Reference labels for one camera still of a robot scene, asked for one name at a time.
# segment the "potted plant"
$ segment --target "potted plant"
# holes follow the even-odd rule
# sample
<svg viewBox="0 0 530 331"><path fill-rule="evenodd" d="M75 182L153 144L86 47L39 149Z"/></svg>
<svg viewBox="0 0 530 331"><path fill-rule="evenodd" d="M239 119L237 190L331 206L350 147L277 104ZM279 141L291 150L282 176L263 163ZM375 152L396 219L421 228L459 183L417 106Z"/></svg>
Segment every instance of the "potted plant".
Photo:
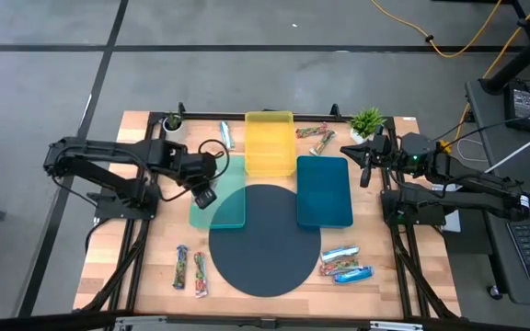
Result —
<svg viewBox="0 0 530 331"><path fill-rule="evenodd" d="M163 119L163 130L167 134L167 139L175 143L185 143L185 130L183 128L183 118L180 114L169 112Z"/></svg>
<svg viewBox="0 0 530 331"><path fill-rule="evenodd" d="M351 137L356 143L363 143L374 136L375 127L384 124L384 118L377 107L362 110L349 121Z"/></svg>

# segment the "dark gray circle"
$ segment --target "dark gray circle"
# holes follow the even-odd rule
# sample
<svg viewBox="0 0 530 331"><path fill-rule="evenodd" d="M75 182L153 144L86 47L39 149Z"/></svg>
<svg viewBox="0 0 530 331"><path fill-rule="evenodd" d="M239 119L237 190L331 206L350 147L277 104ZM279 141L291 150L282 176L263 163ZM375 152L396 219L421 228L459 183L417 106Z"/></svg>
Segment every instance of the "dark gray circle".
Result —
<svg viewBox="0 0 530 331"><path fill-rule="evenodd" d="M246 294L272 297L300 286L310 276L320 254L320 230L300 227L296 196L273 185L251 185L245 194L246 222L240 229L210 230L210 254L218 272Z"/></svg>

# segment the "white pot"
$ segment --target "white pot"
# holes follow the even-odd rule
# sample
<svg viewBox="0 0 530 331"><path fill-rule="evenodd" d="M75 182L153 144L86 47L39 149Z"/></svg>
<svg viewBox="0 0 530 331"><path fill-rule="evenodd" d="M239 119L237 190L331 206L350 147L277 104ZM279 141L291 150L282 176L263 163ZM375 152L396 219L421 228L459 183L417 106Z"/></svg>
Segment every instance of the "white pot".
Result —
<svg viewBox="0 0 530 331"><path fill-rule="evenodd" d="M359 133L355 132L355 130L353 130L352 128L351 128L350 134L351 134L351 138L357 144L365 143L368 140L373 140L374 139L374 134L373 133L364 138L364 137L360 136Z"/></svg>
<svg viewBox="0 0 530 331"><path fill-rule="evenodd" d="M185 121L182 121L179 128L175 131L167 129L166 122L166 120L163 120L163 130L167 134L167 140L174 143L185 143Z"/></svg>

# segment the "blue tray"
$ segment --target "blue tray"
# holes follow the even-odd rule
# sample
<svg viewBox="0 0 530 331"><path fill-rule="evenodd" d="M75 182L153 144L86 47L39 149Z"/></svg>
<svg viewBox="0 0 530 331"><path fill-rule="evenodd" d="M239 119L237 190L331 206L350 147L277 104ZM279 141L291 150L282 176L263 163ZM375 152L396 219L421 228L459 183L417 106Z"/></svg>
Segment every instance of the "blue tray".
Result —
<svg viewBox="0 0 530 331"><path fill-rule="evenodd" d="M327 228L353 225L346 159L299 156L297 177L298 224Z"/></svg>

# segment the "black floor stripe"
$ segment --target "black floor stripe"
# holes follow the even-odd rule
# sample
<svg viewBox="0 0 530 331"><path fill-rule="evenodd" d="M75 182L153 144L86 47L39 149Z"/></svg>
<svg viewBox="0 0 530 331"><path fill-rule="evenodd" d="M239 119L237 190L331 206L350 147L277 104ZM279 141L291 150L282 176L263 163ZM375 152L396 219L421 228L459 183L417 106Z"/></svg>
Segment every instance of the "black floor stripe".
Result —
<svg viewBox="0 0 530 331"><path fill-rule="evenodd" d="M0 44L0 51L22 52L168 52L168 51L349 51L349 52L394 52L394 53L432 53L434 49L428 45L78 45L78 44ZM461 51L464 46L441 46L443 52ZM508 53L519 52L523 46L510 46ZM495 52L502 46L484 45L471 46L466 52Z"/></svg>
<svg viewBox="0 0 530 331"><path fill-rule="evenodd" d="M114 20L114 24L108 38L108 44L104 47L105 51L101 58L93 87L91 88L90 99L87 103L85 114L81 119L81 125L77 131L77 137L79 138L85 139L87 137L87 133L89 132L93 114L98 104L99 94L101 93L101 87L103 86L103 81L106 77L106 72L108 71L109 60L111 59L111 46L116 44L116 39L118 38L118 33L120 33L121 22L124 19L127 6L128 0L121 0L120 6L118 7L118 12L116 14L116 19ZM73 184L73 178L64 178L63 184L70 188ZM46 268L51 257L52 248L54 247L54 241L56 240L56 235L58 234L58 229L61 225L61 220L63 219L64 208L66 207L67 200L68 194L66 194L65 190L61 190L60 192L57 191L57 199L51 205L51 209L45 223L47 225L46 229L44 230L45 235L40 244L40 251L35 260L34 268L32 269L31 274L29 274L28 286L26 287L25 295L21 300L21 304L17 311L18 317L28 317L32 315L34 305L38 299L38 292L40 291L40 286L42 284L42 280L44 279L44 274L46 273Z"/></svg>

